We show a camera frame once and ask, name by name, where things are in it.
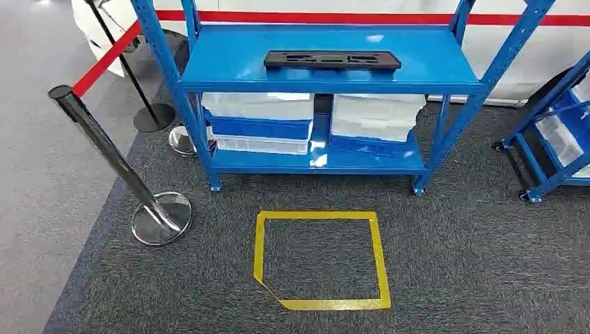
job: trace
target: gray carpet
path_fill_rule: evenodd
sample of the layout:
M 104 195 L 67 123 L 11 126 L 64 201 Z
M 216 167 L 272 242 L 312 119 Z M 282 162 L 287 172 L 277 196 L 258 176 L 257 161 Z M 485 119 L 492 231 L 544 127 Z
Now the gray carpet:
M 423 144 L 437 110 L 419 115 Z M 226 175 L 212 193 L 166 133 L 139 135 L 132 166 L 154 191 L 187 195 L 194 225 L 140 245 L 138 203 L 117 181 L 45 333 L 590 333 L 590 189 L 519 201 L 522 180 L 489 146 L 520 117 L 483 108 L 421 197 L 407 177 L 336 175 Z M 284 309 L 253 278 L 262 210 L 375 211 L 392 308 Z M 366 221 L 268 222 L 264 265 L 281 298 L 378 296 Z

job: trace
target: blue metal shelf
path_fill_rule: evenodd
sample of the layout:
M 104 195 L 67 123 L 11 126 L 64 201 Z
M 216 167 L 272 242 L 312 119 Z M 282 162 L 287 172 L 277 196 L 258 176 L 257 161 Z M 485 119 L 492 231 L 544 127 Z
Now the blue metal shelf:
M 416 175 L 413 190 L 425 184 L 448 155 L 492 89 L 506 72 L 555 0 L 529 1 L 483 77 L 474 75 L 461 43 L 475 0 L 458 0 L 448 25 L 250 24 L 202 25 L 194 0 L 181 0 L 191 55 L 181 77 L 168 48 L 152 0 L 131 0 L 174 103 L 195 145 L 211 189 L 221 190 L 219 173 L 348 173 Z M 391 51 L 402 67 L 395 72 L 282 68 L 266 70 L 271 50 Z M 432 149 L 424 163 L 413 134 L 414 152 L 384 157 L 361 152 L 328 151 L 326 119 L 315 120 L 311 152 L 304 156 L 207 150 L 203 92 L 408 93 L 440 94 L 443 103 Z M 195 93 L 196 108 L 189 102 Z M 469 95 L 446 127 L 451 95 Z
M 328 150 L 329 134 L 329 116 L 317 114 L 306 155 L 216 150 L 213 162 L 219 173 L 421 175 L 426 171 L 413 132 L 405 145 L 399 145 L 398 157 Z
M 558 186 L 590 186 L 590 177 L 574 177 L 574 175 L 590 164 L 590 119 L 587 118 L 587 102 L 580 103 L 572 93 L 571 88 L 590 69 L 590 51 L 572 67 L 553 88 L 537 102 L 524 120 L 504 139 L 499 148 L 509 148 L 512 143 L 517 143 L 525 153 L 525 163 L 532 167 L 537 178 L 537 185 L 531 189 L 525 189 L 521 199 L 532 202 L 541 202 L 541 197 Z M 574 159 L 567 166 L 563 166 L 553 150 L 551 144 L 537 129 L 536 122 L 539 118 L 557 115 L 560 121 L 573 135 L 578 145 L 582 148 L 582 155 Z M 539 162 L 531 151 L 524 133 L 532 130 L 551 163 L 555 167 L 555 173 L 545 175 Z
M 266 70 L 268 50 L 391 51 L 400 70 Z M 193 91 L 430 93 L 484 86 L 448 26 L 203 25 L 180 81 Z

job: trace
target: blue tray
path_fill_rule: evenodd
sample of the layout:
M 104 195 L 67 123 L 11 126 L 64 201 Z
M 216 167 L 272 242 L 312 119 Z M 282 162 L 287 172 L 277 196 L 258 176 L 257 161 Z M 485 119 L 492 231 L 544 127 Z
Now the blue tray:
M 366 152 L 377 155 L 399 157 L 408 154 L 410 151 L 415 149 L 415 138 L 416 137 L 414 135 L 413 129 L 408 132 L 408 137 L 405 142 L 382 141 L 380 139 L 365 137 L 345 137 L 330 133 L 330 142 L 328 147 L 331 150 Z
M 205 119 L 213 133 L 226 136 L 254 136 L 283 139 L 307 139 L 311 120 L 263 120 L 259 118 L 213 116 L 206 108 Z
M 568 89 L 553 107 L 561 109 L 578 103 L 580 103 L 578 98 Z M 559 114 L 559 119 L 568 127 L 584 151 L 590 149 L 590 116 L 582 118 L 587 110 L 589 110 L 589 107 L 583 106 Z

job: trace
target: yellow tape square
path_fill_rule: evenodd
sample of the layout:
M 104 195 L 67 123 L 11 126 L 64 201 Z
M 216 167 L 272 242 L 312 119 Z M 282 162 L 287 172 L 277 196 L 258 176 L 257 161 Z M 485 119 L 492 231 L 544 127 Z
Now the yellow tape square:
M 262 282 L 262 263 L 264 259 L 264 222 L 267 219 L 367 219 L 371 229 L 373 253 L 375 254 L 375 268 L 379 286 L 379 299 L 279 299 Z M 381 236 L 375 212 L 278 212 L 263 211 L 256 218 L 256 239 L 254 245 L 254 278 L 265 287 L 281 305 L 289 310 L 378 310 L 391 308 L 391 297 Z

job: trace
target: black stanchion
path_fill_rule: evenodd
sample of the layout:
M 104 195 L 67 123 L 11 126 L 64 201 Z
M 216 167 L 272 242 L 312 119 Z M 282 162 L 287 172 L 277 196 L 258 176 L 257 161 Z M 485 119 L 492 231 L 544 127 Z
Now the black stanchion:
M 192 218 L 189 200 L 175 192 L 152 195 L 82 100 L 72 92 L 72 87 L 57 86 L 49 91 L 49 97 L 79 125 L 88 140 L 141 202 L 131 224 L 135 238 L 147 245 L 160 246 L 175 240 L 189 229 Z
M 109 28 L 106 26 L 106 23 L 104 23 L 102 16 L 100 16 L 100 13 L 96 8 L 96 5 L 94 4 L 94 1 L 86 0 L 86 3 L 90 6 L 90 9 L 94 13 L 96 20 L 102 27 L 102 30 L 106 34 L 111 44 L 115 44 L 115 38 L 113 38 L 113 35 L 111 34 Z M 139 93 L 139 96 L 141 97 L 141 100 L 145 105 L 145 107 L 143 107 L 137 112 L 133 119 L 133 124 L 135 125 L 135 128 L 137 128 L 137 130 L 140 132 L 155 132 L 169 126 L 172 123 L 172 121 L 174 121 L 174 118 L 176 116 L 176 111 L 174 110 L 174 108 L 165 103 L 151 104 L 145 97 L 145 94 L 143 94 L 143 90 L 141 90 L 139 82 L 137 82 L 137 79 L 131 71 L 131 68 L 127 60 L 125 60 L 125 57 L 122 54 L 119 55 L 119 60 L 121 61 L 121 65 L 123 66 L 125 72 L 131 79 L 131 82 L 133 82 L 133 85 L 135 86 L 137 93 Z

